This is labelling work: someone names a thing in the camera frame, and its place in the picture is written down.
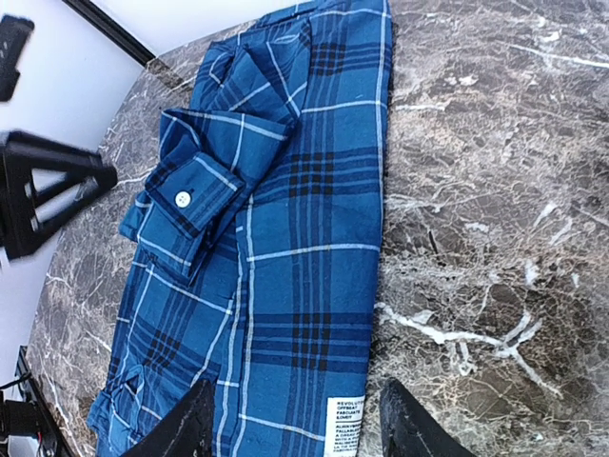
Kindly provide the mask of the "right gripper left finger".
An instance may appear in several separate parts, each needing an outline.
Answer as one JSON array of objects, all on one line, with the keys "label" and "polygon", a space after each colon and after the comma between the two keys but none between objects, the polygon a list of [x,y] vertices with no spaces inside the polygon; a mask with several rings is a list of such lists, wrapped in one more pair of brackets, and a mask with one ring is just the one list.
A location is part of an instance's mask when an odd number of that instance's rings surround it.
[{"label": "right gripper left finger", "polygon": [[200,379],[127,457],[212,455],[215,386]]}]

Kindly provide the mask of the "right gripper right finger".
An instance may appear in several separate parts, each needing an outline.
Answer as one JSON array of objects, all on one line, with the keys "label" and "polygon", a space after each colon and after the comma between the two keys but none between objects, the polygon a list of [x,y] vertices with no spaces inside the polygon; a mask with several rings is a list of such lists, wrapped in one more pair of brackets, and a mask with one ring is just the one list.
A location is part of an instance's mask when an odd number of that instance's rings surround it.
[{"label": "right gripper right finger", "polygon": [[380,394],[383,456],[474,457],[396,378]]}]

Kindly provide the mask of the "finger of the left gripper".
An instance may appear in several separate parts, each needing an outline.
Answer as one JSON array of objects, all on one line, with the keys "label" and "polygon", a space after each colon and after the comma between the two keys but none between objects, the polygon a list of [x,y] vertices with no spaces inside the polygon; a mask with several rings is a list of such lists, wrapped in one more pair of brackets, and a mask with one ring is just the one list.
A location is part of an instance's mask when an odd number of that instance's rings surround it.
[{"label": "finger of the left gripper", "polygon": [[64,172],[76,178],[94,178],[103,189],[112,189],[118,181],[116,169],[106,164],[97,152],[21,130],[1,133],[1,169],[8,189],[22,188],[34,169]]},{"label": "finger of the left gripper", "polygon": [[81,211],[109,192],[96,180],[63,180],[44,189],[28,182],[4,191],[4,251],[10,261],[30,257]]}]

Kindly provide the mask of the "blue plaid long sleeve shirt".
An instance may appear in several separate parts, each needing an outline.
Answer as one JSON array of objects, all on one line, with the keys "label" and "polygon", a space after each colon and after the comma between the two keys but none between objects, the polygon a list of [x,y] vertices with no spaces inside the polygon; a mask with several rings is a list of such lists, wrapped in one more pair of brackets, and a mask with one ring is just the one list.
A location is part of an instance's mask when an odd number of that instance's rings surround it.
[{"label": "blue plaid long sleeve shirt", "polygon": [[215,456],[357,453],[391,67],[385,1],[311,1],[210,44],[119,227],[136,250],[88,416],[98,455],[203,380]]}]

